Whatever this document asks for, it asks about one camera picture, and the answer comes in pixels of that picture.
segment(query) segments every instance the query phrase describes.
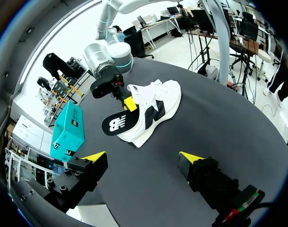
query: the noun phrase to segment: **shoe insole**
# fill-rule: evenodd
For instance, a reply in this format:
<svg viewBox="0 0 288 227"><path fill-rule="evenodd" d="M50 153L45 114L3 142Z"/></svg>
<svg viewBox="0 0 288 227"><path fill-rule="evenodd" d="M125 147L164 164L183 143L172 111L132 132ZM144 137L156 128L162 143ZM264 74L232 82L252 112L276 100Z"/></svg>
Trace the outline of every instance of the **shoe insole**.
<svg viewBox="0 0 288 227"><path fill-rule="evenodd" d="M139 120L139 108L130 112L124 110L105 118L102 130L108 136L115 136L132 129Z"/></svg>

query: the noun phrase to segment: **computer monitor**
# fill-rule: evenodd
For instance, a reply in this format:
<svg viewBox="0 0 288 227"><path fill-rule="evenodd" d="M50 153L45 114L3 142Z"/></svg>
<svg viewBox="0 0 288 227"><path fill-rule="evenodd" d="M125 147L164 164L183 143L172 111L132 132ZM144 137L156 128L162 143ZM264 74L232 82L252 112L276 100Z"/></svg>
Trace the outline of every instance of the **computer monitor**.
<svg viewBox="0 0 288 227"><path fill-rule="evenodd" d="M138 21L140 22L141 26L144 27L145 25L147 25L147 23L143 20L143 18L141 16L137 17Z"/></svg>
<svg viewBox="0 0 288 227"><path fill-rule="evenodd" d="M170 13L170 15L175 15L176 13L179 13L177 7L168 7L167 10Z"/></svg>
<svg viewBox="0 0 288 227"><path fill-rule="evenodd" d="M233 38L234 29L231 26L231 20L230 20L229 14L228 14L228 10L224 9L224 15L225 15L226 22L228 23L228 26L229 26L230 38L232 39Z"/></svg>
<svg viewBox="0 0 288 227"><path fill-rule="evenodd" d="M214 27L212 26L205 10L192 10L191 12L202 31L208 31L209 33L214 32Z"/></svg>
<svg viewBox="0 0 288 227"><path fill-rule="evenodd" d="M247 13L247 12L243 12L242 14L243 14L244 20L247 20L248 22L254 24L254 20L253 20L253 15L252 14Z"/></svg>
<svg viewBox="0 0 288 227"><path fill-rule="evenodd" d="M242 21L240 23L240 35L243 35L247 40L252 39L257 41L259 26L257 24L252 24L247 21Z"/></svg>

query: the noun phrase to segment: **black pants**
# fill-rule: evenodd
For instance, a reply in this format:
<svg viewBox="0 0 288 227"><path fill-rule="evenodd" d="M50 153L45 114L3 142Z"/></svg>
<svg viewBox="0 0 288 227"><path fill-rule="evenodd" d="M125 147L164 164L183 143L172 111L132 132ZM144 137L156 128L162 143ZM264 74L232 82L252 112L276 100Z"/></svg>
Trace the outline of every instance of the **black pants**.
<svg viewBox="0 0 288 227"><path fill-rule="evenodd" d="M282 88L278 91L281 102L288 97L288 70L283 65L280 66L277 74L271 78L267 87L272 93L275 93L282 83Z"/></svg>

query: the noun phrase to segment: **white cabinet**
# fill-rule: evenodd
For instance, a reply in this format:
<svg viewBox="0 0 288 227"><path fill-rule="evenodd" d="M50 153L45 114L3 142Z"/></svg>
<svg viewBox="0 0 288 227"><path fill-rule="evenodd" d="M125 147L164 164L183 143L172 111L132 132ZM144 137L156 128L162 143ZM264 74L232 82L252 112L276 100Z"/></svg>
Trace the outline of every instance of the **white cabinet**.
<svg viewBox="0 0 288 227"><path fill-rule="evenodd" d="M52 137L52 134L44 131L23 115L13 130L14 140L48 157L50 157Z"/></svg>
<svg viewBox="0 0 288 227"><path fill-rule="evenodd" d="M51 147L51 141L52 141L53 135L49 132L44 131L43 139L41 143L40 151L50 155L50 147Z"/></svg>
<svg viewBox="0 0 288 227"><path fill-rule="evenodd" d="M32 123L29 119L27 119L25 116L21 115L17 124L21 125L25 129L27 129L29 132L37 136L38 138L42 139L44 130L41 129L36 124Z"/></svg>
<svg viewBox="0 0 288 227"><path fill-rule="evenodd" d="M41 148L42 138L32 134L20 124L16 124L13 130L13 139L23 144L24 146L27 145L36 150L40 150Z"/></svg>

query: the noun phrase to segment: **white shoe sole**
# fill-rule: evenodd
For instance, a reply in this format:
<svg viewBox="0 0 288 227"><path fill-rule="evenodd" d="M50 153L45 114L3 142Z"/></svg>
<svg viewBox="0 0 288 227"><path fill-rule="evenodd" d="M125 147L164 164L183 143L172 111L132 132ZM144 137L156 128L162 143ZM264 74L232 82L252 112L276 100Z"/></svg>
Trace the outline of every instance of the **white shoe sole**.
<svg viewBox="0 0 288 227"><path fill-rule="evenodd" d="M143 132L140 136L138 136L137 138L135 138L133 141L131 141L137 148L140 148L152 135L154 129L163 121L166 121L170 118L172 118L176 111L178 110L178 107L180 105L180 101L181 101L181 95L182 93L180 93L178 101L176 102L175 106L164 116L162 117L160 120L158 120L157 122L153 123L149 129L147 129L145 132Z"/></svg>

